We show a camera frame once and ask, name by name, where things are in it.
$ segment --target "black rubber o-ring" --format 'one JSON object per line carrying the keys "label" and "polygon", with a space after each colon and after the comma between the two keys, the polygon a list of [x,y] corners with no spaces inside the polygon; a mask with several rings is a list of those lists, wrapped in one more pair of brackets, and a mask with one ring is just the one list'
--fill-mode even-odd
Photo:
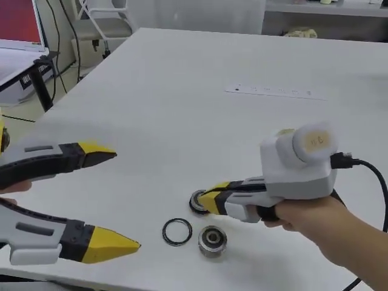
{"label": "black rubber o-ring", "polygon": [[[169,226],[171,223],[173,222],[181,222],[183,224],[185,224],[189,230],[189,235],[187,236],[187,238],[183,241],[173,241],[171,240],[167,234],[166,234],[166,229],[167,229],[167,226]],[[192,225],[186,220],[186,219],[183,219],[183,218],[173,218],[173,219],[170,219],[169,221],[167,221],[164,226],[163,226],[163,229],[162,229],[162,236],[163,236],[163,239],[164,241],[169,244],[170,246],[173,246],[173,247],[180,247],[180,246],[183,246],[185,243],[187,243],[190,238],[192,238],[193,236],[193,227]]]}

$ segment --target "white label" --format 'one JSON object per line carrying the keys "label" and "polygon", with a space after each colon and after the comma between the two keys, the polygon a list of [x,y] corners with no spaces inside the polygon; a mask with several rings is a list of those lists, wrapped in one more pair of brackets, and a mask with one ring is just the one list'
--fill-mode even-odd
{"label": "white label", "polygon": [[312,99],[326,101],[326,99],[317,96],[311,90],[300,90],[290,88],[279,88],[279,87],[266,87],[261,85],[243,85],[236,84],[230,85],[225,89],[225,92],[229,93],[240,93],[240,94],[253,94],[253,95],[267,95],[267,96],[281,96],[301,99]]}

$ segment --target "red screen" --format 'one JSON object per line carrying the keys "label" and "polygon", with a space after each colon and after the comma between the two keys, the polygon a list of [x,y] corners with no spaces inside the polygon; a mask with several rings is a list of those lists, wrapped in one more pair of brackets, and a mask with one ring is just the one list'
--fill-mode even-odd
{"label": "red screen", "polygon": [[41,42],[32,0],[0,0],[0,39]]}

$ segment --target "laptop screen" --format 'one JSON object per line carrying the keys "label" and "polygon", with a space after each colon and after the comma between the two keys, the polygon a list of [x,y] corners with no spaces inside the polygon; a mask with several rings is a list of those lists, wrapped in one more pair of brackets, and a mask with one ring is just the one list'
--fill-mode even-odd
{"label": "laptop screen", "polygon": [[35,0],[0,0],[0,47],[43,52]]}

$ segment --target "shelf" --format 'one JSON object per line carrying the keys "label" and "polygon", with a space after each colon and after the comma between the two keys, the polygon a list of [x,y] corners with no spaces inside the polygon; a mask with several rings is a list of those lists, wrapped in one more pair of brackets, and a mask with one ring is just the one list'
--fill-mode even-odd
{"label": "shelf", "polygon": [[349,0],[327,5],[306,0],[267,0],[266,11],[388,18],[388,8],[381,8],[380,4],[350,2]]}

